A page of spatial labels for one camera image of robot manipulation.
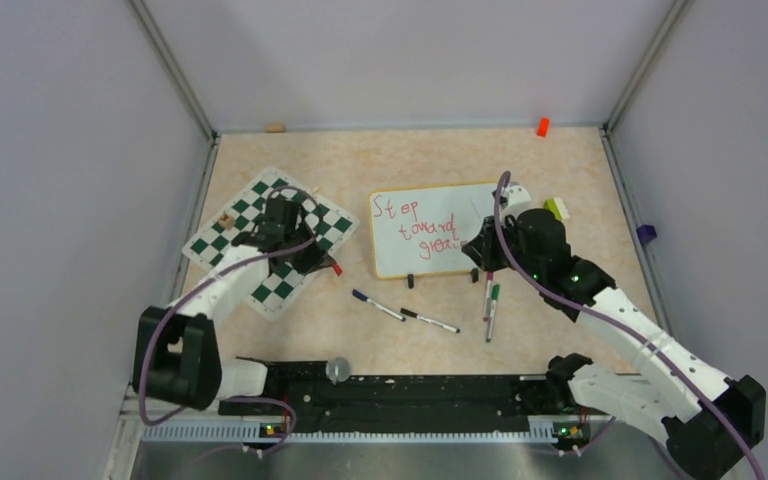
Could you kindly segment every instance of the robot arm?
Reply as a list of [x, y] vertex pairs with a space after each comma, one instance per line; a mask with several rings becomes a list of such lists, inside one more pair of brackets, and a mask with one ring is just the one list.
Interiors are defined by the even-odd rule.
[[[266, 367], [245, 360], [223, 365], [216, 329], [280, 265], [288, 263], [306, 275], [335, 264], [327, 251], [311, 241], [314, 233], [304, 216], [301, 203], [282, 195], [269, 197], [264, 212], [254, 220], [255, 228], [241, 232], [191, 292], [166, 308], [149, 307], [143, 312], [131, 381], [135, 391], [151, 336], [169, 309], [183, 303], [160, 333], [147, 370], [146, 396], [204, 410], [217, 396], [260, 394]], [[251, 261], [258, 257], [268, 262]], [[246, 261], [251, 262], [234, 268]], [[170, 350], [179, 342], [180, 349]]]
[[[528, 208], [530, 197], [523, 190], [510, 184], [503, 191], [500, 211], [506, 245], [519, 266], [549, 292], [612, 317], [646, 339], [641, 344], [616, 326], [541, 293], [547, 304], [605, 339], [649, 381], [615, 375], [579, 354], [555, 357], [547, 380], [558, 402], [611, 414], [666, 445], [694, 478], [720, 478], [743, 453], [655, 352], [665, 355], [713, 400], [750, 448], [763, 438], [763, 387], [749, 376], [735, 381], [688, 352], [640, 312], [613, 278], [594, 263], [572, 255], [564, 225], [549, 210]], [[478, 236], [463, 246], [463, 252], [488, 271], [511, 266], [494, 227], [494, 218], [487, 217]]]

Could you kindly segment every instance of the whiteboard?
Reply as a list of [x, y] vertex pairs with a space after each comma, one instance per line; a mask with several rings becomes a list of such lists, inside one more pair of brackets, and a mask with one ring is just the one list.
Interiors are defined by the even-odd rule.
[[461, 253], [493, 213], [495, 182], [377, 190], [369, 194], [379, 278], [472, 270]]

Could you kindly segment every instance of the blue marker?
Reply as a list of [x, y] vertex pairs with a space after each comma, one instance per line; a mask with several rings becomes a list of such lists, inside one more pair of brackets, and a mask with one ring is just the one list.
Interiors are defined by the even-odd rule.
[[358, 300], [360, 300], [362, 302], [366, 302], [366, 303], [372, 304], [373, 306], [375, 306], [375, 308], [377, 308], [378, 310], [381, 310], [382, 312], [386, 313], [387, 315], [390, 315], [391, 317], [396, 317], [397, 319], [399, 319], [399, 321], [402, 321], [402, 322], [405, 321], [405, 317], [403, 317], [402, 315], [399, 315], [395, 311], [390, 310], [389, 308], [385, 307], [384, 305], [381, 305], [380, 303], [378, 303], [375, 300], [367, 297], [366, 295], [358, 292], [357, 290], [352, 290], [352, 295], [354, 295], [355, 298], [357, 298]]

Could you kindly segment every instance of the beige speckled tabletop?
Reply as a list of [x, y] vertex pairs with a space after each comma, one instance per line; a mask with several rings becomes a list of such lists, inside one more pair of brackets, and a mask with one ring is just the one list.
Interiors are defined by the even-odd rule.
[[[223, 358], [347, 358], [358, 374], [543, 373], [555, 355], [579, 352], [616, 372], [629, 365], [601, 339], [547, 306], [510, 270], [491, 343], [481, 320], [484, 283], [468, 275], [379, 280], [369, 233], [367, 197], [380, 188], [470, 182], [511, 170], [535, 203], [563, 198], [573, 252], [604, 268], [640, 309], [652, 307], [596, 128], [417, 130], [238, 134], [222, 137], [203, 220], [260, 170], [275, 166], [360, 219], [335, 257], [344, 274], [323, 271], [275, 322], [241, 305], [219, 331]], [[185, 288], [204, 275], [190, 264]], [[424, 312], [461, 328], [449, 333], [416, 320], [399, 323], [352, 297], [352, 288], [382, 303]]]

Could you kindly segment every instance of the green and white checkered board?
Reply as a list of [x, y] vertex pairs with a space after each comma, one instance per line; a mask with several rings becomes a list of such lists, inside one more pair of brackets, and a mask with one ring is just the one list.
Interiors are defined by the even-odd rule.
[[[254, 228], [252, 220], [263, 211], [266, 197], [276, 187], [292, 185], [305, 191], [304, 185], [277, 168], [267, 168], [260, 172], [231, 201], [213, 215], [210, 221], [196, 233], [184, 246], [183, 253], [190, 260], [209, 271], [222, 260], [225, 251], [241, 231]], [[301, 201], [304, 197], [292, 191], [282, 191], [281, 195]], [[313, 203], [305, 200], [302, 206], [307, 214], [305, 222], [317, 235], [317, 242], [328, 253], [334, 253], [348, 240], [357, 228], [357, 219], [349, 212], [333, 204], [328, 199], [314, 195], [319, 202], [318, 210], [311, 213]], [[234, 226], [225, 229], [219, 224], [219, 218], [227, 213], [234, 219]], [[319, 272], [307, 276], [301, 275], [289, 265], [277, 268], [246, 299], [252, 308], [269, 320], [278, 319], [293, 304], [304, 288], [313, 281]]]

